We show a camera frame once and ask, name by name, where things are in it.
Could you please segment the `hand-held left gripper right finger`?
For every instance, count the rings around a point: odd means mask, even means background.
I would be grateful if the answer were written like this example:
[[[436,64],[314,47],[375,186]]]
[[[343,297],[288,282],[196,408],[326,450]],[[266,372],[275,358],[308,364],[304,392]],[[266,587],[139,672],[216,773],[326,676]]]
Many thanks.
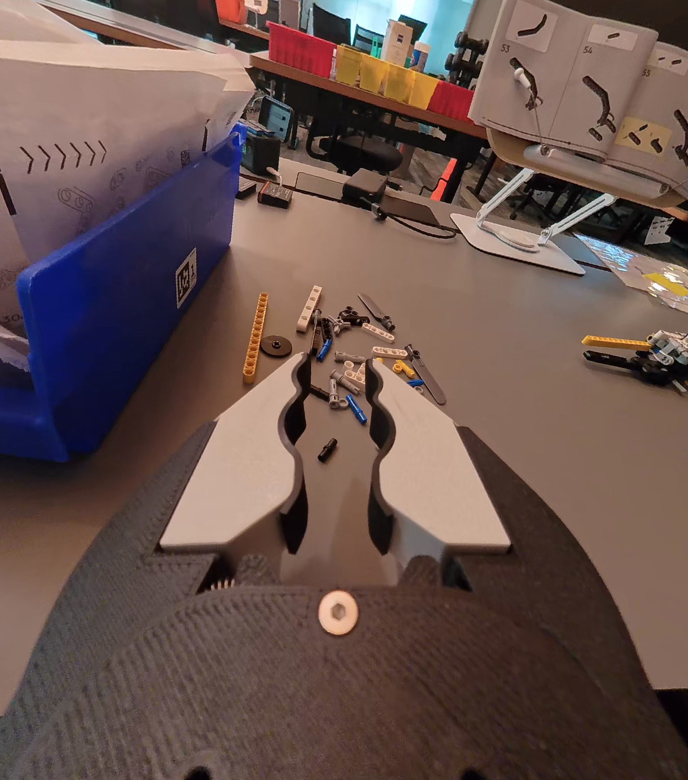
[[[366,364],[370,469],[368,537],[400,572],[417,558],[442,569],[458,555],[512,547],[461,428],[386,366]]]

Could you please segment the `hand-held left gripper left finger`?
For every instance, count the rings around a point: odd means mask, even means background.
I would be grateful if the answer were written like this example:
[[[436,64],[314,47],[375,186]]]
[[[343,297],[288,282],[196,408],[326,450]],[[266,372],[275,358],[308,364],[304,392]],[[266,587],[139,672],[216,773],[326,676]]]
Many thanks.
[[[219,415],[159,540],[162,552],[212,552],[232,569],[260,555],[280,573],[308,522],[296,444],[309,389],[310,356],[299,353]]]

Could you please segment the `small lego pieces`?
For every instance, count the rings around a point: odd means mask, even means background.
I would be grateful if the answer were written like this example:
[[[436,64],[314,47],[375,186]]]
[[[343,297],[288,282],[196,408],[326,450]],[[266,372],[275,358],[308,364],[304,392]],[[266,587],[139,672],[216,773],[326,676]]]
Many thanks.
[[[329,374],[328,389],[313,391],[316,396],[326,399],[331,408],[350,408],[360,424],[365,424],[365,416],[356,411],[354,396],[366,389],[366,365],[369,360],[375,366],[392,362],[392,373],[403,378],[406,386],[422,395],[428,395],[438,406],[446,405],[446,395],[431,375],[421,354],[412,346],[395,346],[394,321],[369,296],[358,295],[360,304],[367,310],[365,316],[352,307],[346,307],[336,317],[325,317],[319,308],[320,299],[321,288],[313,287],[296,325],[299,335],[311,329],[311,357],[318,364],[323,364],[325,358],[331,355],[337,366]],[[337,337],[353,329],[360,329],[384,345],[373,346],[369,357],[336,350],[334,345]]]

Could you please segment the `partly built lego assembly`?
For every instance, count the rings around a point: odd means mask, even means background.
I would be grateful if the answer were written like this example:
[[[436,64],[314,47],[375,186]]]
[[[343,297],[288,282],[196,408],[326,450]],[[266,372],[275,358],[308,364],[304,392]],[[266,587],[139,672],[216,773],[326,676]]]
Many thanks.
[[[583,358],[626,372],[647,385],[688,393],[688,333],[659,330],[643,340],[586,336]]]

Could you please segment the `long yellow lego beam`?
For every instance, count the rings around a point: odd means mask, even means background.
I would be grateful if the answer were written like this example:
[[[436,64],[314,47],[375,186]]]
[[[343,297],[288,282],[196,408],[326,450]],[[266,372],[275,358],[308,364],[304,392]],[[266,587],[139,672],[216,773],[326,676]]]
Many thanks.
[[[268,294],[261,292],[257,300],[257,307],[254,315],[254,321],[251,325],[251,331],[249,336],[249,344],[246,350],[246,357],[242,367],[242,383],[245,385],[254,384],[254,379],[257,373],[257,360],[259,357],[259,348],[261,342],[261,334],[264,328],[264,320],[267,313]]]

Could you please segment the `lego instruction booklet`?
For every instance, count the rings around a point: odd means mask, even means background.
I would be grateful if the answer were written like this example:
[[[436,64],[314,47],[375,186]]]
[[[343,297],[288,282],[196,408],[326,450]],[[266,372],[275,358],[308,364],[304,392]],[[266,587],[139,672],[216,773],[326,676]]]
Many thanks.
[[[503,2],[470,118],[514,165],[644,204],[688,200],[688,51],[670,8]]]

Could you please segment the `blue plastic bin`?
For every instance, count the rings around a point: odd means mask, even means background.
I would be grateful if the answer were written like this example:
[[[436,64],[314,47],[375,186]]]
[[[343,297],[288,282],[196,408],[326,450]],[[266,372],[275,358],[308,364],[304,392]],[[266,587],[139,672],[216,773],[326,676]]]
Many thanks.
[[[29,372],[0,382],[0,455],[95,452],[231,242],[241,138],[23,271]]]

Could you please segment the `clear-sleeved paper sheet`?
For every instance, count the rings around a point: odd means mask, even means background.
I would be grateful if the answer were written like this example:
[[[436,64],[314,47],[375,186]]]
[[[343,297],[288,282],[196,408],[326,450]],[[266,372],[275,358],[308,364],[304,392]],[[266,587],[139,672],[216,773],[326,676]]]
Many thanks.
[[[578,233],[575,238],[581,240],[625,287],[647,294],[669,308],[688,314],[688,298],[675,299],[670,296],[659,296],[650,289],[650,282],[642,278],[643,275],[652,274],[672,275],[688,288],[688,271],[685,269],[583,235]]]

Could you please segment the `yellow sticky note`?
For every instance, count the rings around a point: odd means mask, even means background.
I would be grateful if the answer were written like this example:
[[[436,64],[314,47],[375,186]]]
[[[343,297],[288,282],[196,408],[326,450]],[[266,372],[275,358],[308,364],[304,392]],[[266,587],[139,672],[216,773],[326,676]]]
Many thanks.
[[[675,276],[652,274],[643,275],[642,278],[650,282],[650,289],[659,296],[670,296],[675,299],[688,298],[688,288]]]

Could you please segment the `black office chair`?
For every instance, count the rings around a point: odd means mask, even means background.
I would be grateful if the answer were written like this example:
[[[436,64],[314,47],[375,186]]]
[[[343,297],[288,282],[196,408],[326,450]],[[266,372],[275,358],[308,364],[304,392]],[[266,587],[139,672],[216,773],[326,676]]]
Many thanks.
[[[326,119],[313,118],[306,135],[306,153],[315,161],[334,165],[338,173],[359,170],[394,173],[403,164],[397,148],[378,138],[343,130]]]

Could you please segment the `blue-edged black device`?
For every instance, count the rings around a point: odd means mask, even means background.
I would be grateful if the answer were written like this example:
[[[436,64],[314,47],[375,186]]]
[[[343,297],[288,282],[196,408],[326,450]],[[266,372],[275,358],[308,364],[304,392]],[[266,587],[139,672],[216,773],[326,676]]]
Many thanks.
[[[282,144],[294,139],[296,116],[290,106],[269,95],[261,97],[258,124],[276,136]]]

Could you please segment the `small red bin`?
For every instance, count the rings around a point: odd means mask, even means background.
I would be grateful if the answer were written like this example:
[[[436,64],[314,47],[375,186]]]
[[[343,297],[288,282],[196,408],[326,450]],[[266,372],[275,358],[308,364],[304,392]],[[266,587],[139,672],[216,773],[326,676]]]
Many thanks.
[[[427,112],[461,122],[471,122],[468,112],[474,91],[459,85],[437,81],[427,105]]]

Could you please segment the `large red bin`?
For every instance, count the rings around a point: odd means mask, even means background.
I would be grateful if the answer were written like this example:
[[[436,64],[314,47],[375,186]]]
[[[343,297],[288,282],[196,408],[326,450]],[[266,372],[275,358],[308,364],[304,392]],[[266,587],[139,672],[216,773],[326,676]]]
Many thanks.
[[[329,80],[337,46],[330,42],[268,23],[269,61]]]

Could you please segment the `black dumbbell rack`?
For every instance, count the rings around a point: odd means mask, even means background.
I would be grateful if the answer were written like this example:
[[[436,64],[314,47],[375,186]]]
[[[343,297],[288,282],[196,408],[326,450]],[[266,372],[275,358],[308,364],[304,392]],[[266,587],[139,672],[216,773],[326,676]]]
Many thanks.
[[[455,36],[455,52],[447,55],[444,64],[446,81],[466,85],[478,79],[487,47],[488,40],[475,41],[465,32],[459,32]]]

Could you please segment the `white carton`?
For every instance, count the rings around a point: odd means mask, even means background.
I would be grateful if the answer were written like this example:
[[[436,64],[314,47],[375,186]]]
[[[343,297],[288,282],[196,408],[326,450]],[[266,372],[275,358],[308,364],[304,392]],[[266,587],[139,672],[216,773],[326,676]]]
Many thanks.
[[[396,19],[389,19],[384,35],[378,58],[398,67],[405,67],[405,62],[413,51],[413,28]]]

